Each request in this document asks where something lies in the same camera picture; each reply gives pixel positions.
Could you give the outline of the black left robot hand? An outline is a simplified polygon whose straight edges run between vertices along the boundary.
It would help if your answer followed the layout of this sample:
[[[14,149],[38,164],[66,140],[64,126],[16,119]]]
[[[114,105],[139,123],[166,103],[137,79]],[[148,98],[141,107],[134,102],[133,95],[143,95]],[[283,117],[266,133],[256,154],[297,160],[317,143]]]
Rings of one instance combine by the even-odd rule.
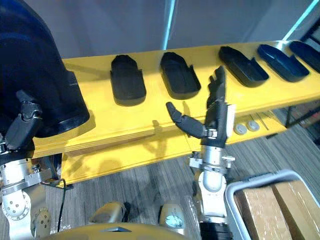
[[[5,145],[11,151],[26,148],[43,124],[43,111],[39,102],[24,90],[17,91],[16,97],[20,101],[20,113],[4,137]]]

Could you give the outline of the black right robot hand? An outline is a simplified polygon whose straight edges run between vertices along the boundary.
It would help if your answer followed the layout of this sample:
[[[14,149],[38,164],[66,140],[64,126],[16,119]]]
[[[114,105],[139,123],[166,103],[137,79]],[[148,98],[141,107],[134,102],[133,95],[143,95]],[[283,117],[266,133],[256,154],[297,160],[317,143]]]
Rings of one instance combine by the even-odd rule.
[[[171,120],[184,133],[201,140],[201,145],[225,148],[227,142],[228,107],[226,102],[226,72],[221,65],[215,71],[215,78],[210,77],[209,97],[206,102],[204,123],[182,114],[172,102],[166,103]]]

